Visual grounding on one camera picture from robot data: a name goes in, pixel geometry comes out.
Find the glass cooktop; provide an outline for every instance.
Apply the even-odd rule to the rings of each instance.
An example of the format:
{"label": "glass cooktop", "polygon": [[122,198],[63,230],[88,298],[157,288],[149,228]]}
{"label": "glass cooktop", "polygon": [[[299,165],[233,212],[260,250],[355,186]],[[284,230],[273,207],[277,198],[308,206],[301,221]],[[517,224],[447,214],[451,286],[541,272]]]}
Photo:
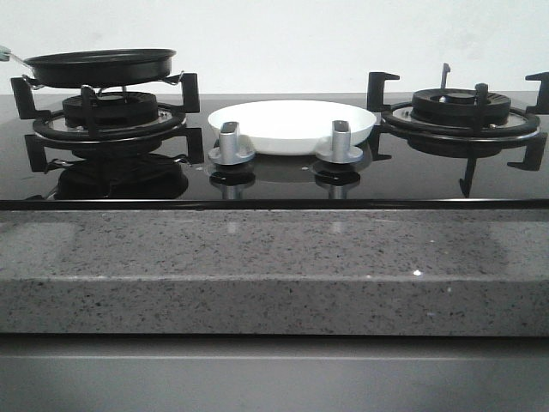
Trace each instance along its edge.
{"label": "glass cooktop", "polygon": [[[507,94],[524,108],[535,93]],[[39,96],[58,110],[65,96]],[[257,155],[238,167],[215,167],[216,136],[208,115],[246,101],[291,95],[206,95],[187,115],[182,136],[151,154],[101,162],[70,150],[44,148],[33,159],[32,121],[17,117],[12,96],[0,96],[1,209],[374,209],[549,206],[549,149],[540,137],[516,143],[440,142],[396,136],[381,125],[359,145],[362,161],[334,167],[315,156]],[[365,94],[299,95],[365,107]],[[386,102],[409,101],[391,94]],[[177,103],[177,96],[158,96]],[[549,130],[549,116],[540,116]]]}

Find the frying pan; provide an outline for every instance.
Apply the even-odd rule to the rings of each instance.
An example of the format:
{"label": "frying pan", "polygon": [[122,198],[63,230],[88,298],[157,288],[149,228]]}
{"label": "frying pan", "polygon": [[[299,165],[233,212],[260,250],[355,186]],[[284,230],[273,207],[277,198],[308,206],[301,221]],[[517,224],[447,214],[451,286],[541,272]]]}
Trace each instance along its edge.
{"label": "frying pan", "polygon": [[152,82],[170,74],[174,50],[119,49],[51,54],[21,60],[0,46],[0,60],[14,60],[33,71],[36,80],[51,88],[109,88]]}

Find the white bowl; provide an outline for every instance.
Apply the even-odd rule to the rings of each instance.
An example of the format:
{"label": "white bowl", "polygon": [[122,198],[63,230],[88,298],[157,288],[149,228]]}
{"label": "white bowl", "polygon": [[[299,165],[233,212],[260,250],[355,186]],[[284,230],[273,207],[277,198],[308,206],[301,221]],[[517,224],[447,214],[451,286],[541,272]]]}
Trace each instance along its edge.
{"label": "white bowl", "polygon": [[208,122],[217,134],[225,122],[238,122],[257,153],[265,155],[312,155],[332,137],[332,122],[346,120],[351,144],[370,135],[376,123],[372,112],[356,106],[317,100],[266,100],[224,107]]}

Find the gray countertop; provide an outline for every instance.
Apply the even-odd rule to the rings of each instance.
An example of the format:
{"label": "gray countertop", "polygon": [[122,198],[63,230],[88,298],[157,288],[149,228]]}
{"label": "gray countertop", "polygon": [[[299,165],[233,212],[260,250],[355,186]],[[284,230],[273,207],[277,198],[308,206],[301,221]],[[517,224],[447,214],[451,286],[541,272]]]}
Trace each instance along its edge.
{"label": "gray countertop", "polygon": [[4,211],[0,331],[548,336],[548,210]]}

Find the gas stove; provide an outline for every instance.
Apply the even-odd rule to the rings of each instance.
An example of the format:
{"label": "gas stove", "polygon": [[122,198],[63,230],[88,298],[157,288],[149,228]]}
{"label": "gas stove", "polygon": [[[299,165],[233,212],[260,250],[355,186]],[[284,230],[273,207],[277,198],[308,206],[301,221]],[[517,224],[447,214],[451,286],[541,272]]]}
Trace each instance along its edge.
{"label": "gas stove", "polygon": [[[383,92],[385,81],[398,78],[383,72],[370,73],[367,95],[305,96],[376,113],[377,123],[349,161],[255,154],[225,163],[218,161],[226,152],[220,138],[236,136],[238,125],[214,131],[212,112],[304,96],[199,98],[197,75],[182,73],[156,79],[180,85],[179,96],[81,85],[79,95],[59,98],[52,111],[37,109],[39,84],[15,78],[20,118],[33,122],[3,118],[0,124],[0,208],[548,207],[549,75],[527,77],[541,81],[536,97],[493,93],[484,83],[447,88],[448,72],[444,65],[440,88],[404,98]],[[4,107],[13,105],[9,96],[2,99]],[[333,142],[345,136],[344,120],[334,122]]]}

